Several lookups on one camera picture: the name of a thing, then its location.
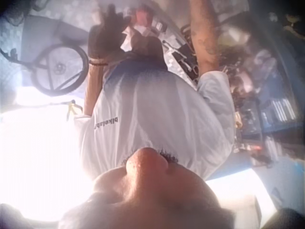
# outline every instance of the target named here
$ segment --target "bracelet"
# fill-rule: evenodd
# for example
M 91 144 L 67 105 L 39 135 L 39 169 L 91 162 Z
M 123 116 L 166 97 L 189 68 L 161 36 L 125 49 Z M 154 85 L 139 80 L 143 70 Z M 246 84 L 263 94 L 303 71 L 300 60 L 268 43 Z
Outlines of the bracelet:
M 108 66 L 107 63 L 94 63 L 93 61 L 89 61 L 89 64 L 92 66 Z

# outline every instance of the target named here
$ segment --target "bicycle wheel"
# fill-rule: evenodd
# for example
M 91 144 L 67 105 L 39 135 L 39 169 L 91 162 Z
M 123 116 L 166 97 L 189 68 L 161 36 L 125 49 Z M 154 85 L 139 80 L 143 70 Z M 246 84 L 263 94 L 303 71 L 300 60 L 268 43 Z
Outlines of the bicycle wheel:
M 34 86 L 46 95 L 61 96 L 76 90 L 85 81 L 89 60 L 78 46 L 56 44 L 45 49 L 33 66 Z

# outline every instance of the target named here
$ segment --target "white t-shirt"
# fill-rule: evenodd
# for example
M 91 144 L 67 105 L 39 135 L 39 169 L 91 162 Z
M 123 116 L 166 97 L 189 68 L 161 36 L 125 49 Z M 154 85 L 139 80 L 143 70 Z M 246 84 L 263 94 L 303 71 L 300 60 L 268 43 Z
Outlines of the white t-shirt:
M 234 104 L 227 75 L 208 72 L 195 91 L 177 75 L 122 62 L 104 82 L 93 116 L 75 118 L 83 167 L 92 179 L 143 147 L 176 156 L 208 178 L 230 155 Z

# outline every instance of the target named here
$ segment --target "glove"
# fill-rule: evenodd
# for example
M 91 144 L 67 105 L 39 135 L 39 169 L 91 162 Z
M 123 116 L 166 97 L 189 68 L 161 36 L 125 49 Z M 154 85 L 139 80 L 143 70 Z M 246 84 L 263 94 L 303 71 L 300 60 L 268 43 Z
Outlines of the glove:
M 101 23 L 89 32 L 88 56 L 92 59 L 105 59 L 119 50 L 124 43 L 126 34 L 122 32 L 130 23 L 130 17 L 116 13 L 115 6 L 109 5 L 107 12 L 100 10 Z

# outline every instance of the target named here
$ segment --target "bicycle tire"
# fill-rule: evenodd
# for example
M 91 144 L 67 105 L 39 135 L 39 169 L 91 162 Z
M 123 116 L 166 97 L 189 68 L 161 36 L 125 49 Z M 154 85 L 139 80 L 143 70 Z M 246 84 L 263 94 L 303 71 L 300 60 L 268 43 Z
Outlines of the bicycle tire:
M 79 46 L 68 45 L 68 44 L 64 44 L 64 43 L 52 45 L 52 46 L 48 47 L 47 49 L 45 49 L 44 51 L 42 51 L 42 53 L 34 61 L 33 66 L 35 66 L 35 64 L 39 63 L 43 58 L 48 56 L 53 50 L 61 48 L 61 47 L 70 48 L 78 53 L 78 55 L 81 57 L 81 60 L 82 60 L 82 71 L 81 71 L 81 74 L 78 77 L 78 79 L 72 85 L 70 85 L 64 89 L 60 89 L 60 90 L 51 90 L 51 89 L 46 89 L 45 87 L 43 87 L 41 85 L 41 83 L 39 82 L 39 80 L 37 78 L 37 72 L 35 70 L 33 70 L 33 74 L 31 76 L 33 85 L 40 92 L 42 92 L 43 94 L 46 94 L 48 96 L 51 96 L 51 97 L 62 96 L 62 95 L 69 94 L 69 93 L 75 91 L 85 81 L 88 71 L 89 71 L 89 59 L 88 59 L 86 52 Z

